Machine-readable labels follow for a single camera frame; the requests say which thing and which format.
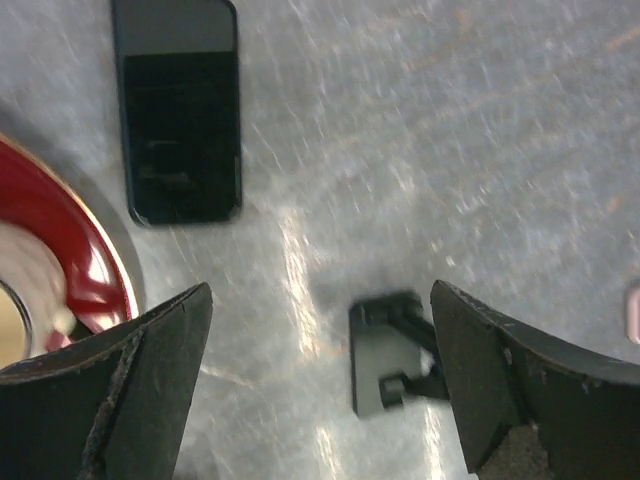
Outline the black smartphone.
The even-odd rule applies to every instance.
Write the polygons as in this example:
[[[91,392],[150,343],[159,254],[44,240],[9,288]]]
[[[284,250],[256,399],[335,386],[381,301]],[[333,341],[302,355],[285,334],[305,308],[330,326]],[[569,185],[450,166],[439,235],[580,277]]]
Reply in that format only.
[[[238,19],[230,1],[111,4],[129,212],[225,223],[242,207]]]

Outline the black folding phone stand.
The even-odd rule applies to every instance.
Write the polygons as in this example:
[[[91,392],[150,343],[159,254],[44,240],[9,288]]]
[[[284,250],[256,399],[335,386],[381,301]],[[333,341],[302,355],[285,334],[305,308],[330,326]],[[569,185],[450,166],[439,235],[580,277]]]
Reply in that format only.
[[[348,317],[352,408],[359,418],[419,397],[450,400],[435,328],[416,292],[357,300]]]

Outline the pink case smartphone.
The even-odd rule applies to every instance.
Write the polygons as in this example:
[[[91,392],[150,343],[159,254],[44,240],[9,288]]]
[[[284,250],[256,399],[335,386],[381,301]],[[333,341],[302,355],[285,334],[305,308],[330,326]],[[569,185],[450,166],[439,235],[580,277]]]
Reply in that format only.
[[[635,344],[640,344],[640,286],[636,282],[625,295],[626,333]]]

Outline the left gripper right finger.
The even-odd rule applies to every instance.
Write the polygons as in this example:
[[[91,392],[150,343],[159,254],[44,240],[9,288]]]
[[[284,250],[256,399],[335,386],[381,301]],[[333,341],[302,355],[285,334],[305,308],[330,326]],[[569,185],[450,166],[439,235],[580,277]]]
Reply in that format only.
[[[639,476],[639,368],[545,333],[438,280],[436,339],[466,467],[514,452],[522,479]]]

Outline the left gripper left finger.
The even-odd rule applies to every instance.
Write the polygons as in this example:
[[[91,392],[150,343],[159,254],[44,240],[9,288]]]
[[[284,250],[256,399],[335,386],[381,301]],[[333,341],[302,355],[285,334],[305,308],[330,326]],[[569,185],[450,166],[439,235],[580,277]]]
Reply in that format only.
[[[4,479],[170,479],[212,315],[200,283],[1,372]]]

